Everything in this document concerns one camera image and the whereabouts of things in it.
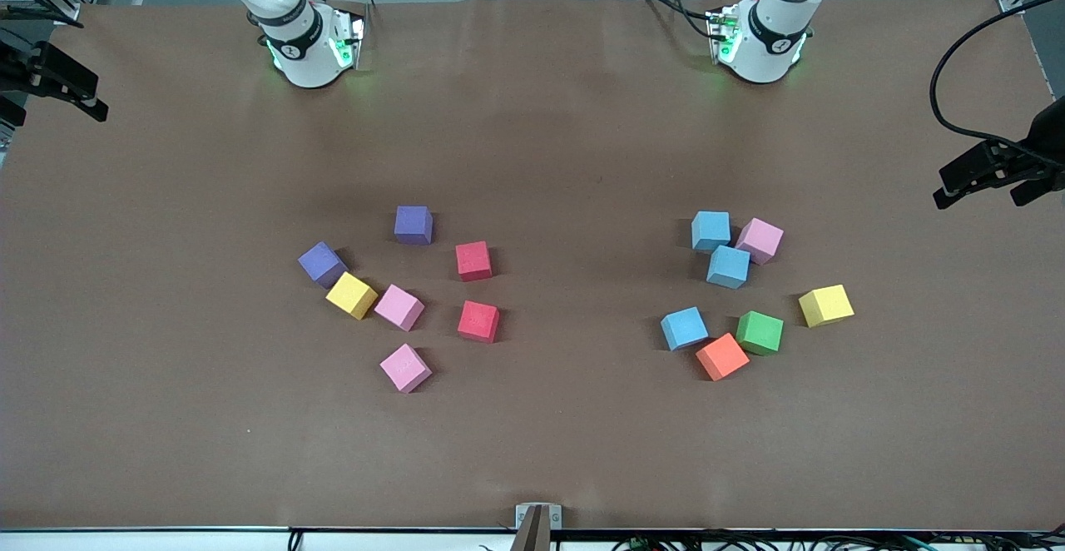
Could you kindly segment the blue foam block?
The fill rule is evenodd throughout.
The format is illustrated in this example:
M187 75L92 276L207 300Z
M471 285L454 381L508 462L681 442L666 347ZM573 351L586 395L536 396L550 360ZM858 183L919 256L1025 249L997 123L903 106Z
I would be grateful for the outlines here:
M730 246L731 215L727 212L699 211L690 224L690 244L694 252L715 252Z
M711 338L697 307L688 307L662 317L661 330L669 351L678 351Z
M749 268L749 252L730 246L718 246L711 253L705 281L735 290L748 281Z

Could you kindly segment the pink foam block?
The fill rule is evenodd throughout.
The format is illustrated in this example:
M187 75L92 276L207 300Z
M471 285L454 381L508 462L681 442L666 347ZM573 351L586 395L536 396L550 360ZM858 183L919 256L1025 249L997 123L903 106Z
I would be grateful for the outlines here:
M765 264L775 258L784 230L760 218L752 218L741 229L734 247L748 252L750 262Z
M392 283L376 302L374 312L377 317L383 317L391 325L410 333L424 309L424 303L414 294Z
M400 393L414 392L419 385L433 375L416 349L409 344L393 351L379 366Z

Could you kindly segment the red foam block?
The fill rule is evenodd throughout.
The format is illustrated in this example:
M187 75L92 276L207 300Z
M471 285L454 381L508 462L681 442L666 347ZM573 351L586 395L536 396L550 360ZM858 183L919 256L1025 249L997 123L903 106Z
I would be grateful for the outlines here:
M468 241L455 247L457 273L463 282L493 276L491 254L486 241Z
M495 305L466 299L458 323L457 333L463 338L491 344L496 339L501 310Z

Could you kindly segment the yellow foam block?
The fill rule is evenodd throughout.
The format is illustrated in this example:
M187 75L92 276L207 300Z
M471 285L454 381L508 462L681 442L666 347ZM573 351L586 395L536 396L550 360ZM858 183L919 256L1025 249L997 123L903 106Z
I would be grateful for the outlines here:
M357 278L356 275L342 273L325 298L335 305L335 308L345 312L346 315L362 320L378 299L378 292L368 283Z
M843 285L810 290L799 298L802 315L809 328L833 324L854 315Z

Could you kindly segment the green foam block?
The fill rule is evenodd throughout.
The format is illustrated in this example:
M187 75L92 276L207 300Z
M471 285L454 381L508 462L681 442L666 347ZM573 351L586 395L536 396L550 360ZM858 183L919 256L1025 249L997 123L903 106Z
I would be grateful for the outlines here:
M749 311L738 322L736 341L746 353L770 356L780 351L783 328L784 322L779 317Z

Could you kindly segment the purple foam block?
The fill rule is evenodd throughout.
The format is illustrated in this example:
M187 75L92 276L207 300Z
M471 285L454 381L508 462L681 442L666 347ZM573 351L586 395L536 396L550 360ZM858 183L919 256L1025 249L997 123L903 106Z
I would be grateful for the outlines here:
M405 245L433 244L433 214L428 206L397 206L394 237Z
M330 290L349 271L341 256L326 241L317 241L298 258L301 269L320 288Z

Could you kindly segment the orange foam block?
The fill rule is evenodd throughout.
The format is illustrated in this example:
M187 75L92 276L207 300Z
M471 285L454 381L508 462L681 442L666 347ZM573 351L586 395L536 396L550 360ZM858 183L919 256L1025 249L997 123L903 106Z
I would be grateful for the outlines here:
M699 349L697 361L711 380L723 380L742 366L749 364L750 359L735 336L726 333Z

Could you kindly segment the white table edge strip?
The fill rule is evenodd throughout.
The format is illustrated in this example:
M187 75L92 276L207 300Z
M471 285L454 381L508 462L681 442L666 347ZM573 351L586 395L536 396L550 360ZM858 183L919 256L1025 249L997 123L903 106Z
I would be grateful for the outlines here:
M511 526L0 529L0 551L510 551ZM1052 529L560 529L562 551L1065 551Z

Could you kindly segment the brown table cover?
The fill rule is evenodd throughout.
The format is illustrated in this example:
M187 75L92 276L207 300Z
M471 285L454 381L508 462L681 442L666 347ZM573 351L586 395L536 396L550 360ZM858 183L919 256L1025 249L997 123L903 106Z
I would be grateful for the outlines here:
M381 4L368 70L304 91L243 10L85 9L52 39L109 119L31 100L0 171L0 528L1065 522L1065 206L932 199L971 141L929 74L996 12L830 0L751 86L646 2ZM775 258L707 283L699 211L730 247L782 228ZM327 301L317 241L421 299L412 330ZM459 279L468 241L491 278ZM831 285L854 315L807 327ZM669 351L688 307L711 338ZM779 353L711 380L697 351L749 311Z

